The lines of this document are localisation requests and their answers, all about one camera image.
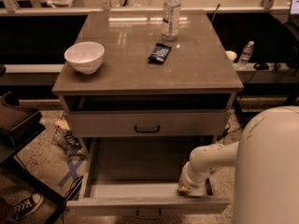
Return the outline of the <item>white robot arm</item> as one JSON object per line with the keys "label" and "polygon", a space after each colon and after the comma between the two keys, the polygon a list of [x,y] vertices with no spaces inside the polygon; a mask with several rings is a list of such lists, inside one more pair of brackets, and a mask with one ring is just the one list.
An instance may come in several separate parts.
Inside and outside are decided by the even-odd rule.
{"label": "white robot arm", "polygon": [[224,166],[235,168],[234,224],[299,224],[299,107],[267,109],[239,141],[195,148],[178,189],[200,189]]}

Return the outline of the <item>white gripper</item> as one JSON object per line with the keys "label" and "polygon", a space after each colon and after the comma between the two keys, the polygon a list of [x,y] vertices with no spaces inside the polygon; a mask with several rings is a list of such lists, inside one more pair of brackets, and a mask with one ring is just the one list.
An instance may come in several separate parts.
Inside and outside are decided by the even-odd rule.
{"label": "white gripper", "polygon": [[206,180],[209,178],[209,172],[199,172],[192,168],[191,163],[188,161],[182,168],[179,182],[178,192],[181,194],[191,193],[201,189]]}

